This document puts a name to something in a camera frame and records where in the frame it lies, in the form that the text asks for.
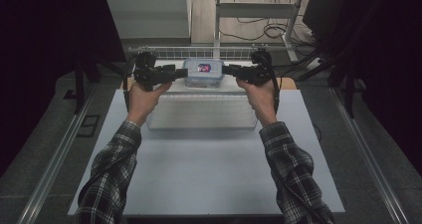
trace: plastic container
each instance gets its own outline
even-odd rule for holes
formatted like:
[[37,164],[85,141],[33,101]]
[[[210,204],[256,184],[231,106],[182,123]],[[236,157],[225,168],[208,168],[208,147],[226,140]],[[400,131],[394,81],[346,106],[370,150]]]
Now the plastic container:
[[188,58],[183,68],[188,70],[185,86],[188,88],[217,89],[224,78],[224,62],[217,59]]
[[150,129],[254,129],[246,95],[162,95],[146,123]]

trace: wire shelf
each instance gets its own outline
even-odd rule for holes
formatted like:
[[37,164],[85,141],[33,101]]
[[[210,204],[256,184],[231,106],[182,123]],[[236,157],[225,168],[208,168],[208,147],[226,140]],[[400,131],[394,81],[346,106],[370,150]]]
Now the wire shelf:
[[130,53],[150,52],[157,60],[186,60],[188,58],[249,61],[251,53],[259,49],[286,50],[284,47],[139,47],[129,48]]

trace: shirt sleeve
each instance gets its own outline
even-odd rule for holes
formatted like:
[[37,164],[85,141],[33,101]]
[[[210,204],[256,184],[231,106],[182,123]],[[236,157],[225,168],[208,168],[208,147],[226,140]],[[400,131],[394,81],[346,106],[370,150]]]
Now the shirt sleeve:
[[[139,126],[124,121],[93,162],[91,177],[100,176],[85,193],[75,214],[76,223],[119,223],[140,143]],[[120,161],[102,173],[102,170],[117,160]]]
[[321,200],[321,191],[312,174],[314,161],[299,148],[283,122],[276,122],[260,130],[265,154],[277,186],[277,204],[285,223],[319,223],[307,208],[282,182],[285,182],[326,223],[333,223],[332,214]]

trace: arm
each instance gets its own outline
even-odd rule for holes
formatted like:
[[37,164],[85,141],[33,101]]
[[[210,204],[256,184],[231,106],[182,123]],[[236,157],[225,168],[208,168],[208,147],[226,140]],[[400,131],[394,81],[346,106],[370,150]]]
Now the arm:
[[[141,143],[140,127],[158,104],[159,96],[170,86],[165,84],[154,92],[146,92],[139,84],[132,85],[126,120],[94,160],[91,178],[98,178],[83,196],[75,215],[76,223],[119,223],[136,167],[136,152]],[[103,172],[117,160],[119,162]]]
[[[263,125],[260,130],[265,154],[277,186],[277,204],[286,223],[319,223],[294,195],[303,199],[325,222],[333,223],[329,208],[321,200],[321,192],[312,173],[312,157],[299,148],[283,122],[278,122],[274,112],[274,88],[271,82],[261,87],[237,80],[245,89],[249,103]],[[292,194],[286,183],[295,194]]]

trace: white table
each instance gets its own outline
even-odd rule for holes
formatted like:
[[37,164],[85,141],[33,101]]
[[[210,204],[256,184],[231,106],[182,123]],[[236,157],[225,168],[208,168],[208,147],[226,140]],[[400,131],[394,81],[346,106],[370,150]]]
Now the white table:
[[[115,92],[82,186],[95,155],[111,140],[126,116],[122,91]],[[344,212],[300,91],[281,91],[278,119],[315,162],[314,177],[332,212]],[[138,164],[127,191],[123,215],[281,214],[276,186],[259,138],[252,130],[141,128]],[[77,198],[69,215],[77,210]]]

